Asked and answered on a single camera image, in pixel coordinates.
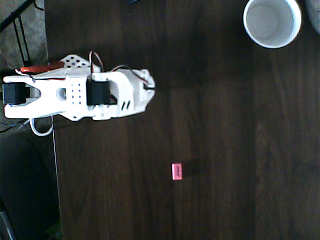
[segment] white cable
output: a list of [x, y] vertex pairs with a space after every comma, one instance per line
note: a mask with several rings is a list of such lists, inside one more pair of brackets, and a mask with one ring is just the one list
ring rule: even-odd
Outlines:
[[30, 77], [28, 74], [22, 73], [22, 71], [19, 71], [18, 69], [15, 69], [15, 72], [19, 75]]
[[50, 129], [49, 129], [47, 132], [44, 132], [44, 133], [38, 132], [38, 131], [36, 130], [36, 127], [35, 127], [35, 120], [34, 120], [33, 118], [30, 118], [29, 120], [30, 120], [29, 122], [30, 122], [30, 127], [31, 127], [32, 132], [33, 132], [35, 135], [39, 136], [39, 137], [48, 136], [49, 134], [51, 134], [51, 132], [52, 132], [53, 129], [54, 129], [54, 124], [52, 123], [52, 126], [50, 127]]

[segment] cup rim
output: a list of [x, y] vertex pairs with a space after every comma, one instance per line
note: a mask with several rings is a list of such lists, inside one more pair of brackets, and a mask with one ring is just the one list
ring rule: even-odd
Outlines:
[[289, 43], [291, 43], [296, 36], [298, 35], [300, 28], [301, 28], [301, 23], [302, 23], [302, 13], [301, 13], [301, 9], [298, 5], [298, 3], [296, 2], [296, 0], [284, 0], [288, 6], [290, 7], [290, 10], [292, 12], [294, 21], [293, 21], [293, 29], [294, 31], [291, 32], [289, 38], [281, 43], [281, 44], [264, 44], [263, 42], [258, 41], [249, 31], [249, 27], [247, 24], [247, 14], [248, 14], [248, 10], [250, 8], [250, 6], [257, 0], [249, 0], [244, 8], [243, 11], [243, 25], [245, 28], [246, 33], [249, 35], [249, 37], [258, 45], [264, 47], [264, 48], [268, 48], [268, 49], [278, 49], [278, 48], [282, 48], [286, 45], [288, 45]]

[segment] wire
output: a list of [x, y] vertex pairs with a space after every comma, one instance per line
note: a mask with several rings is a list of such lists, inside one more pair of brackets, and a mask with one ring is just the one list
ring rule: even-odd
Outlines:
[[39, 136], [39, 137], [48, 136], [49, 134], [52, 133], [52, 131], [53, 131], [53, 129], [54, 129], [54, 124], [52, 123], [50, 129], [49, 129], [47, 132], [44, 132], [44, 133], [38, 132], [38, 131], [36, 130], [36, 127], [35, 127], [35, 120], [34, 120], [33, 118], [30, 118], [29, 120], [30, 120], [29, 123], [30, 123], [30, 127], [31, 127], [32, 132], [33, 132], [35, 135]]
[[130, 70], [130, 71], [133, 73], [133, 75], [135, 75], [137, 78], [139, 78], [141, 81], [143, 81], [146, 85], [149, 85], [149, 82], [148, 82], [146, 79], [144, 79], [143, 77], [141, 77], [141, 76], [139, 76], [137, 73], [135, 73], [135, 72], [132, 70], [132, 68], [129, 67], [128, 65], [119, 65], [119, 66], [116, 66], [116, 67], [114, 67], [110, 72], [114, 72], [114, 71], [116, 71], [116, 70], [118, 70], [118, 69], [123, 69], [123, 68]]
[[0, 130], [0, 133], [3, 134], [5, 132], [9, 131], [10, 129], [13, 129], [14, 127], [15, 126], [10, 126], [10, 127], [6, 128], [5, 130]]
[[32, 75], [23, 73], [22, 71], [20, 71], [18, 69], [15, 69], [15, 72], [17, 74], [21, 75], [21, 76], [27, 76], [29, 78], [32, 78], [33, 83], [35, 83], [36, 80], [66, 80], [65, 77], [45, 77], [45, 78], [43, 78], [43, 77], [39, 77], [39, 78], [38, 77], [33, 77]]
[[[1, 122], [2, 125], [9, 126], [9, 127], [6, 128], [5, 130], [0, 130], [0, 133], [5, 133], [5, 132], [9, 131], [10, 129], [14, 128], [15, 126], [17, 126], [18, 124], [23, 123], [24, 121], [26, 121], [26, 120], [23, 119], [23, 120], [18, 121], [17, 123], [14, 123], [14, 124], [7, 124], [7, 123]], [[26, 122], [24, 122], [17, 130], [21, 129], [24, 125], [26, 125]]]
[[102, 60], [101, 60], [99, 54], [96, 53], [95, 51], [90, 51], [89, 52], [89, 62], [90, 62], [91, 74], [94, 72], [94, 64], [92, 62], [92, 54], [95, 55], [96, 59], [98, 59], [98, 61], [100, 63], [101, 72], [104, 72], [104, 64], [102, 63]]
[[40, 11], [44, 11], [45, 10], [44, 8], [38, 7], [38, 5], [36, 4], [36, 0], [34, 0], [33, 4], [34, 4], [36, 9], [38, 9]]

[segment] wood grain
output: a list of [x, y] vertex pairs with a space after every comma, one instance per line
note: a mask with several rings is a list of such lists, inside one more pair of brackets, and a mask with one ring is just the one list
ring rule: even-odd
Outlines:
[[305, 20], [261, 48], [246, 2], [45, 2], [50, 59], [94, 49], [157, 84], [143, 114], [55, 117], [64, 239], [320, 239], [320, 38]]

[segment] black metal rod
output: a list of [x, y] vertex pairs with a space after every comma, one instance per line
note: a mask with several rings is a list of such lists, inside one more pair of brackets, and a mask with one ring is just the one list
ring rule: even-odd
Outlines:
[[30, 60], [30, 55], [29, 55], [28, 45], [27, 45], [27, 41], [26, 41], [26, 35], [25, 35], [24, 26], [22, 25], [21, 16], [19, 16], [18, 19], [19, 19], [19, 23], [20, 23], [20, 28], [21, 28], [21, 32], [22, 32], [22, 37], [23, 37], [23, 41], [24, 41], [26, 55], [27, 55], [28, 61], [29, 61]]
[[11, 14], [1, 22], [0, 33], [13, 23], [34, 1], [35, 0], [26, 0], [15, 11], [11, 12]]
[[26, 62], [25, 61], [25, 56], [24, 56], [24, 52], [22, 51], [22, 47], [21, 47], [21, 43], [20, 43], [20, 39], [19, 39], [19, 34], [18, 34], [16, 21], [13, 21], [13, 26], [14, 26], [14, 31], [15, 31], [15, 37], [16, 37], [16, 40], [18, 42], [18, 46], [19, 46], [19, 49], [20, 49], [20, 54], [21, 54], [21, 57], [22, 57], [23, 65], [25, 65], [25, 62]]

